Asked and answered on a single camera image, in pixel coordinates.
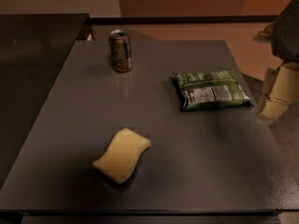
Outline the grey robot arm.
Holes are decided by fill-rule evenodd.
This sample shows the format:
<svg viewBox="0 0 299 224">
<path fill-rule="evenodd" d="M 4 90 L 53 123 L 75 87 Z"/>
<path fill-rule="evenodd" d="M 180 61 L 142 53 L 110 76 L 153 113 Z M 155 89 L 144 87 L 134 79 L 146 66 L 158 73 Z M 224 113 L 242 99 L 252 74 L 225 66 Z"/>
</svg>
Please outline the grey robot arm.
<svg viewBox="0 0 299 224">
<path fill-rule="evenodd" d="M 258 102 L 259 120 L 271 123 L 299 95 L 299 0 L 291 0 L 264 31 L 270 37 L 273 55 L 282 60 L 277 69 L 267 69 Z"/>
</svg>

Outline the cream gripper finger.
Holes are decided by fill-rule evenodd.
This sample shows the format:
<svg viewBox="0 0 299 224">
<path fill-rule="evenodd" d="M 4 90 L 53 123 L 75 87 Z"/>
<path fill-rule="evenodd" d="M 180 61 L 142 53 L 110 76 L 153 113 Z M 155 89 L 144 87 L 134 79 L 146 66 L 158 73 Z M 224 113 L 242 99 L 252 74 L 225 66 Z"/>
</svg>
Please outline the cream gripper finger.
<svg viewBox="0 0 299 224">
<path fill-rule="evenodd" d="M 277 69 L 268 68 L 259 101 L 259 117 L 277 120 L 298 95 L 299 63 L 284 61 Z"/>
</svg>

